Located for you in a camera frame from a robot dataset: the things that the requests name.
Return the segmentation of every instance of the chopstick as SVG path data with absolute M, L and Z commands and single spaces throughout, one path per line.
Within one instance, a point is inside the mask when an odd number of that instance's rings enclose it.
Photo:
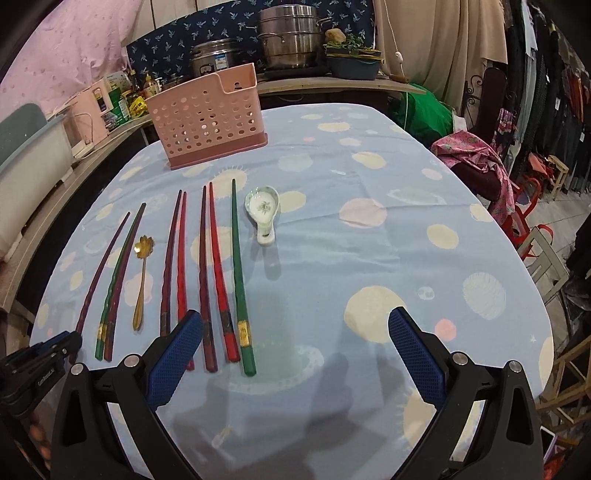
M 101 259 L 99 266 L 96 269 L 95 276 L 92 278 L 92 281 L 90 282 L 90 287 L 88 288 L 88 293 L 86 294 L 86 298 L 84 299 L 84 303 L 82 304 L 82 309 L 80 310 L 80 317 L 78 317 L 78 322 L 76 323 L 76 331 L 80 334 L 82 334 L 82 330 L 84 328 L 84 322 L 86 321 L 86 315 L 88 314 L 88 309 L 90 307 L 90 302 L 92 301 L 92 297 L 95 293 L 96 286 L 99 283 L 100 275 L 103 273 L 103 270 L 105 268 L 105 265 L 107 263 L 109 255 L 111 254 L 111 251 L 113 250 L 113 247 L 115 246 L 115 242 L 119 238 L 119 235 L 121 234 L 121 231 L 123 230 L 123 227 L 125 226 L 125 222 L 127 222 L 127 219 L 129 218 L 130 215 L 131 215 L 131 213 L 127 212 L 127 215 L 125 215 L 125 218 L 123 218 L 122 222 L 119 224 L 119 228 L 115 232 L 109 246 L 107 247 L 107 250 L 105 250 L 105 254 L 103 255 L 103 258 Z M 70 363 L 71 364 L 73 364 L 76 361 L 76 357 L 77 357 L 76 353 L 73 353 L 70 356 Z
M 121 253 L 119 254 L 119 258 L 117 259 L 117 264 L 115 265 L 115 269 L 113 271 L 113 276 L 111 278 L 111 283 L 109 285 L 109 290 L 107 292 L 107 296 L 105 299 L 105 305 L 103 307 L 103 313 L 100 316 L 99 330 L 96 336 L 95 358 L 97 360 L 102 360 L 105 355 L 105 347 L 109 333 L 109 322 L 112 323 L 113 320 L 116 320 L 117 308 L 115 307 L 115 304 L 119 306 L 119 298 L 117 295 L 117 283 L 119 280 L 120 272 L 123 271 L 123 274 L 125 275 L 126 267 L 124 267 L 124 264 L 126 265 L 127 260 L 129 259 L 129 252 L 131 252 L 131 246 L 133 244 L 135 234 L 139 227 L 139 221 L 141 220 L 141 217 L 144 214 L 145 207 L 145 203 L 142 203 L 142 205 L 139 207 L 138 213 L 135 215 L 134 222 L 131 224 L 127 237 L 125 238 L 123 248 L 121 249 Z
M 187 281 L 185 275 L 185 224 L 187 216 L 187 192 L 183 192 L 181 216 L 178 225 L 178 253 L 177 253 L 177 321 L 180 322 L 187 313 Z M 195 370 L 195 362 L 189 360 L 187 370 Z
M 168 245 L 166 246 L 166 257 L 164 259 L 164 281 L 162 283 L 162 301 L 160 303 L 160 336 L 164 337 L 170 333 L 170 283 L 173 277 L 173 251 L 174 231 L 177 226 L 178 207 L 181 203 L 182 190 L 178 191 L 177 203 L 174 206 L 173 220 L 170 223 L 168 234 Z
M 123 262 L 121 263 L 121 267 L 117 272 L 117 282 L 115 283 L 115 293 L 113 294 L 113 299 L 111 300 L 111 308 L 109 310 L 109 314 L 107 316 L 107 335 L 105 339 L 105 360 L 110 362 L 113 360 L 113 343 L 115 341 L 115 325 L 117 323 L 117 310 L 119 309 L 119 300 L 121 299 L 121 290 L 123 289 L 123 280 L 125 278 L 125 270 L 127 270 L 127 263 L 129 261 L 129 256 L 131 251 L 133 250 L 134 243 L 135 243 L 135 235 L 138 233 L 139 223 L 142 219 L 142 215 L 144 214 L 144 210 L 146 208 L 146 204 L 142 203 L 139 207 L 139 211 L 137 214 L 137 218 L 135 223 L 133 224 L 133 232 L 131 236 L 127 239 L 127 243 L 125 245 Z
M 234 264 L 234 295 L 236 297 L 236 317 L 238 318 L 238 338 L 242 352 L 244 373 L 256 375 L 255 355 L 252 350 L 251 327 L 246 310 L 246 293 L 242 276 L 242 258 L 240 256 L 240 237 L 238 234 L 238 205 L 236 204 L 236 180 L 232 179 L 232 261 Z
M 228 295 L 223 279 L 222 259 L 220 256 L 220 246 L 217 238 L 216 208 L 213 200 L 213 183 L 209 182 L 209 228 L 212 234 L 212 254 L 213 254 L 213 272 L 216 279 L 217 306 L 220 311 L 220 321 L 222 322 L 222 332 L 224 343 L 226 344 L 226 355 L 231 362 L 239 362 L 238 344 L 234 334 L 234 325 L 232 316 L 228 308 Z
M 201 320 L 203 321 L 203 355 L 205 356 L 205 368 L 208 372 L 217 372 L 216 348 L 213 343 L 212 316 L 209 310 L 209 292 L 207 290 L 207 254 L 205 238 L 205 202 L 207 188 L 203 186 L 203 198 L 201 200 L 201 225 L 199 227 L 199 303 Z

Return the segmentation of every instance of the blue gripper pad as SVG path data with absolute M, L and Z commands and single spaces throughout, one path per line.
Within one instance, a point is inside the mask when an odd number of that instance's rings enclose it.
M 152 411 L 156 411 L 160 405 L 166 405 L 173 396 L 189 360 L 201 343 L 202 324 L 201 315 L 197 312 L 186 316 L 180 324 L 180 331 L 154 365 L 148 376 L 146 395 Z
M 63 340 L 69 334 L 70 334 L 70 332 L 68 332 L 68 331 L 64 331 L 64 332 L 58 333 L 54 337 L 50 338 L 48 341 L 46 341 L 44 343 L 41 343 L 41 344 L 38 343 L 37 345 L 34 345 L 33 348 L 37 351 L 37 355 L 42 355 L 42 354 L 48 352 L 49 350 L 51 350 L 52 347 L 57 342 L 59 342 L 60 340 Z
M 423 401 L 439 410 L 446 399 L 445 376 L 405 315 L 408 313 L 400 307 L 390 313 L 390 338 Z

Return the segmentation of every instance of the plastic basket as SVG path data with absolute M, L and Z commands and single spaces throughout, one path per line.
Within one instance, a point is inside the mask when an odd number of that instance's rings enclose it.
M 254 64 L 177 85 L 147 100 L 172 169 L 267 144 Z

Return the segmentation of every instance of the floral pattern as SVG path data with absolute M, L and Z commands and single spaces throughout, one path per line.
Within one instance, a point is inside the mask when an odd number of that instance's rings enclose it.
M 367 45 L 374 40 L 374 5 L 371 0 L 300 0 L 318 9 L 321 18 L 332 18 L 332 27 L 361 35 Z M 172 74 L 193 75 L 191 50 L 196 45 L 235 38 L 246 58 L 263 65 L 264 55 L 256 36 L 259 12 L 281 0 L 232 0 L 178 18 L 137 39 L 127 47 L 131 66 L 142 75 L 150 72 L 169 79 Z

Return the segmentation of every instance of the table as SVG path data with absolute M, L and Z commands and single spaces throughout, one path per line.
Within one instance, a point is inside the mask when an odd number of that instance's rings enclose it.
M 172 400 L 158 409 L 170 436 L 205 480 L 390 478 L 434 413 L 389 341 L 388 313 L 399 305 L 450 351 L 497 367 L 519 360 L 534 396 L 542 392 L 553 341 L 540 295 L 500 227 L 447 167 L 365 106 L 289 106 L 263 116 L 269 144 L 257 150 L 176 171 L 166 166 L 160 143 L 137 154 L 64 249 L 32 342 L 74 328 L 119 219 L 128 210 L 134 215 L 145 201 L 138 235 L 151 235 L 155 247 L 147 262 L 144 326 L 139 333 L 132 330 L 141 261 L 131 258 L 112 365 L 131 352 L 144 352 L 158 335 L 163 261 L 178 189 L 189 193 L 188 299 L 189 307 L 198 309 L 201 190 L 209 180 L 215 184 L 233 311 L 230 184 L 235 178 L 239 205 L 256 186 L 269 184 L 281 194 L 271 247 L 257 244 L 252 223 L 239 209 L 258 373 L 249 379 L 240 365 L 224 362 L 210 260 L 220 372 L 205 372 L 199 348 L 196 370 L 184 374 Z M 91 369 L 109 365 L 93 352 L 115 261 L 112 255 L 83 332 L 79 359 Z M 132 465 L 147 474 L 121 411 L 111 407 Z M 464 447 L 477 419 L 475 408 Z

